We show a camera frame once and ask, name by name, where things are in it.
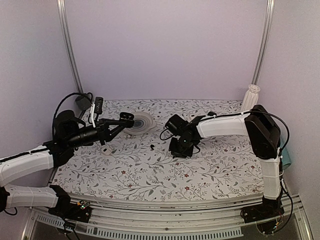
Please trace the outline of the black earbud charging case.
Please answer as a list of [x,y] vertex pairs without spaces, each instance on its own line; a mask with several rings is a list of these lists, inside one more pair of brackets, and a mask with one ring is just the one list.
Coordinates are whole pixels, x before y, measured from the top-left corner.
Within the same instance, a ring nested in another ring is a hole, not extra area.
[[132,128],[135,124],[135,115],[129,112],[121,112],[119,120],[125,128]]

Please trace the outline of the white case near left arm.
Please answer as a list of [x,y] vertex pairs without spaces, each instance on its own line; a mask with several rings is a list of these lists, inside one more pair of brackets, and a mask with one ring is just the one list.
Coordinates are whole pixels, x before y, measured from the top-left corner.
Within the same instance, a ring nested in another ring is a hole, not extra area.
[[112,149],[109,148],[109,147],[102,148],[102,149],[101,149],[101,153],[102,153],[104,156],[110,156],[110,155],[112,154]]

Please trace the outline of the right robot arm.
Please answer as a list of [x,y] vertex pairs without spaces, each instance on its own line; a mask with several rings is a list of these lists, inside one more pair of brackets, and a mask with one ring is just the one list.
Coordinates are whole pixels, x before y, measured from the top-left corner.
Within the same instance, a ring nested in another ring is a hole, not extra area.
[[261,192],[267,199],[259,206],[262,218],[278,210],[281,195],[281,130],[261,105],[223,115],[175,114],[165,123],[171,140],[168,150],[175,158],[198,160],[198,174],[211,181],[218,197]]

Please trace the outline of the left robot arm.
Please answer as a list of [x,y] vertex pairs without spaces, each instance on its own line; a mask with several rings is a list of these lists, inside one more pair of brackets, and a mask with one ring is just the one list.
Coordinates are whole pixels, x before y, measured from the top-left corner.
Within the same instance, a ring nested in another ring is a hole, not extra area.
[[42,170],[65,165],[75,149],[95,142],[113,140],[125,128],[134,125],[134,115],[121,112],[118,120],[101,118],[91,125],[77,118],[72,110],[60,112],[53,120],[53,139],[42,145],[0,160],[0,210],[16,207],[47,207],[55,215],[70,217],[75,205],[58,185],[27,187],[12,181]]

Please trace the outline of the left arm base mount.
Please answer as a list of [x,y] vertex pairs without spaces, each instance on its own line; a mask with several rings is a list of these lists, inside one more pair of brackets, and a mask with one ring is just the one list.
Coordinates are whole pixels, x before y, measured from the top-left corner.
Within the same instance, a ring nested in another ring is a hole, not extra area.
[[92,210],[88,201],[81,200],[77,203],[59,203],[56,207],[48,208],[48,213],[63,220],[88,223],[92,215]]

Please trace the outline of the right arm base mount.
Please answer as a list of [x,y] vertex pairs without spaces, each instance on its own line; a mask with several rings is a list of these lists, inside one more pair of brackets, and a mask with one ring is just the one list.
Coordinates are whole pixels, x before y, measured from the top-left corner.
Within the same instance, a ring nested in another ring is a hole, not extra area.
[[[269,218],[282,218],[284,213],[285,211],[280,200],[270,200],[263,197],[262,203],[243,207],[240,216],[245,223],[252,223]],[[257,229],[262,234],[271,235],[276,232],[279,224],[279,221],[273,219],[268,222],[259,223]]]

